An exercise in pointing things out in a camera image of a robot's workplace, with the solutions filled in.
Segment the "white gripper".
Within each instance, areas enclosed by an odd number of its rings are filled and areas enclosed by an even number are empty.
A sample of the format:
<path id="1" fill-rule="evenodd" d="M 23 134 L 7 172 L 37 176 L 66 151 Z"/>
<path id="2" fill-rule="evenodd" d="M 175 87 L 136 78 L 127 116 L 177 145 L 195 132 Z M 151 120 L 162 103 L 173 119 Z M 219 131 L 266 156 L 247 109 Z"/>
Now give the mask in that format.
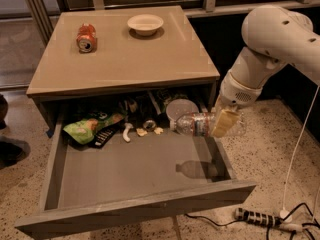
<path id="1" fill-rule="evenodd" d="M 219 97 L 217 97 L 213 112 L 216 117 L 211 135 L 216 138 L 224 137 L 227 132 L 240 119 L 240 114 L 230 109 L 222 109 L 225 106 L 247 107 L 251 106 L 260 96 L 262 88 L 251 88 L 240 84 L 230 72 L 226 74 L 220 85 Z"/>

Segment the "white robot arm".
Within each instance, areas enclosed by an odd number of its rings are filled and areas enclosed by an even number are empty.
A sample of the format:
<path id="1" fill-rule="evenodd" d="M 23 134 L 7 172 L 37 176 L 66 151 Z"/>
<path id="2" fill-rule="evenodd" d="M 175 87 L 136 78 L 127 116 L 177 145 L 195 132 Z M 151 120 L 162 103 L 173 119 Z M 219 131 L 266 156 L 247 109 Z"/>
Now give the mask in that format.
<path id="1" fill-rule="evenodd" d="M 239 109 L 253 104 L 268 79 L 290 64 L 320 84 L 320 39 L 311 20 L 276 5 L 263 5 L 245 17 L 245 46 L 220 85 L 210 131 L 221 138 L 240 123 Z"/>

